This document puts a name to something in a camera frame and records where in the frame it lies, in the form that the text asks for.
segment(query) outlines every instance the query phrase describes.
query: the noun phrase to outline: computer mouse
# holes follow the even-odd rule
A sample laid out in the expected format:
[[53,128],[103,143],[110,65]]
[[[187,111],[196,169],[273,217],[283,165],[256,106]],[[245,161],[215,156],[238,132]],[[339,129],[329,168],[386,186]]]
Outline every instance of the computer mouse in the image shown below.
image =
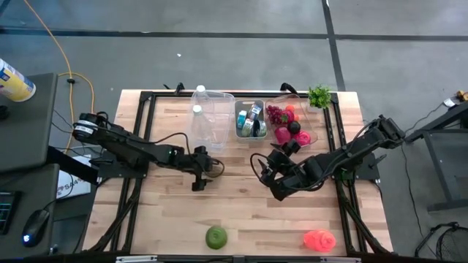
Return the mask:
[[49,212],[47,210],[35,210],[29,216],[21,235],[21,242],[25,247],[34,247],[41,242],[48,219]]

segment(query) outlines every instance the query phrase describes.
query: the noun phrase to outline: gray floor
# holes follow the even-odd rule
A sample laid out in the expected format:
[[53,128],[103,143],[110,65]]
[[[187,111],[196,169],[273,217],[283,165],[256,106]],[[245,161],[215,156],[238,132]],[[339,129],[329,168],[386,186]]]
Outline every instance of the gray floor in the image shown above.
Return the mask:
[[[113,31],[307,33],[325,34],[320,0],[30,0],[51,28]],[[329,0],[337,34],[468,35],[468,3],[463,0]],[[11,1],[2,26],[40,27],[22,1]],[[288,82],[297,89],[324,83],[337,89],[326,39],[211,39],[58,37],[72,70],[89,77],[96,91],[96,110],[113,118],[124,88],[278,89]],[[468,81],[466,42],[337,41],[344,82],[357,91],[364,118],[392,117],[407,129]],[[67,70],[49,37],[2,35],[0,57],[26,75]],[[75,117],[90,108],[83,81],[74,93]],[[56,109],[69,121],[68,87],[59,81]],[[440,109],[429,120],[442,114]],[[66,128],[57,117],[54,122]],[[67,134],[54,130],[51,145],[64,147]],[[426,212],[444,200],[422,141],[405,146],[409,175],[423,232],[449,221],[468,226],[468,209]],[[399,149],[379,150],[388,157],[379,165],[385,213],[395,251],[412,255],[421,240]],[[90,208],[92,197],[84,202]],[[67,202],[63,209],[70,207]],[[63,252],[77,237],[85,216],[61,221],[56,242]],[[424,250],[422,256],[432,257]]]

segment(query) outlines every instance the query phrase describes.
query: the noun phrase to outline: green ball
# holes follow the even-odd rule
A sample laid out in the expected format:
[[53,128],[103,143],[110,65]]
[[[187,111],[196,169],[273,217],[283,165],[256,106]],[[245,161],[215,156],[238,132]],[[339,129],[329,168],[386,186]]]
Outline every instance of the green ball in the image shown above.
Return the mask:
[[206,232],[206,245],[212,249],[220,249],[227,243],[227,233],[220,226],[212,226]]

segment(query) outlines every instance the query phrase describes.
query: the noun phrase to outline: butcher block tabletop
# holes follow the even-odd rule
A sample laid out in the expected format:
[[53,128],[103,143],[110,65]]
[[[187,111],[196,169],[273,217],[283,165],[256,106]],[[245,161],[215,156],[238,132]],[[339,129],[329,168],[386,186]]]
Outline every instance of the butcher block tabletop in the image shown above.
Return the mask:
[[[114,123],[128,131],[132,131],[135,124],[140,92],[123,90],[121,93]],[[350,141],[363,127],[358,95],[355,92],[337,94],[344,132]],[[302,104],[306,107],[307,100],[303,99]],[[189,106],[190,98],[158,98],[150,140],[158,140],[175,132],[186,132]],[[148,105],[143,113],[141,137],[146,126],[147,112]],[[338,134],[336,118],[333,111],[330,112],[333,133]],[[307,113],[307,117],[318,140],[300,149],[292,157],[293,161],[329,152],[323,113]],[[336,146],[339,147],[337,136],[335,138]],[[239,143],[233,123],[226,149],[220,154],[208,153],[224,162],[224,174],[209,183],[204,191],[191,191],[194,175],[150,164],[141,189],[131,253],[346,255],[336,189],[331,179],[326,180],[319,191],[299,191],[280,202],[254,175],[250,156],[253,153],[268,155],[273,149],[271,142],[271,138],[267,138],[262,142]],[[165,143],[185,147],[185,140],[181,136],[172,137]],[[93,246],[116,217],[122,182],[122,179],[114,178],[98,188],[83,249]],[[355,187],[363,221],[380,243],[392,251],[377,187],[368,181],[357,181]],[[127,220],[123,226],[119,248],[123,244]],[[222,226],[227,230],[228,242],[224,248],[213,250],[205,244],[205,233],[211,226]],[[358,248],[355,226],[350,224],[350,227],[353,245]],[[303,234],[314,229],[327,229],[335,235],[336,247],[330,253],[317,253],[304,246]]]

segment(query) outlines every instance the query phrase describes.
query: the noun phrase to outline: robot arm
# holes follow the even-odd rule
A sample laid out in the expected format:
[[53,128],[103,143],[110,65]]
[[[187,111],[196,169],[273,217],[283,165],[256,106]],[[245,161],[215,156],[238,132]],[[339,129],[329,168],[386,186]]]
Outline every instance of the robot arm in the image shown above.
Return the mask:
[[[377,148],[393,149],[403,143],[404,132],[391,118],[381,115],[364,128],[367,127],[369,129],[363,136],[340,149],[311,156],[298,164],[290,160],[290,156],[301,148],[295,140],[281,147],[274,145],[275,149],[268,156],[268,165],[259,160],[263,168],[260,181],[270,188],[276,199],[282,201],[297,191],[318,190],[323,181],[338,169],[354,170],[364,156]],[[283,177],[276,179],[278,172]]]
[[202,191],[206,183],[211,181],[202,179],[202,173],[210,172],[213,164],[217,163],[216,159],[208,155],[204,146],[195,148],[194,153],[185,154],[182,147],[159,145],[158,142],[144,140],[123,127],[110,123],[99,113],[80,114],[80,119],[74,126],[73,136],[76,140],[101,145],[116,156],[116,161],[130,168],[137,169],[151,161],[160,167],[195,175],[193,191]]

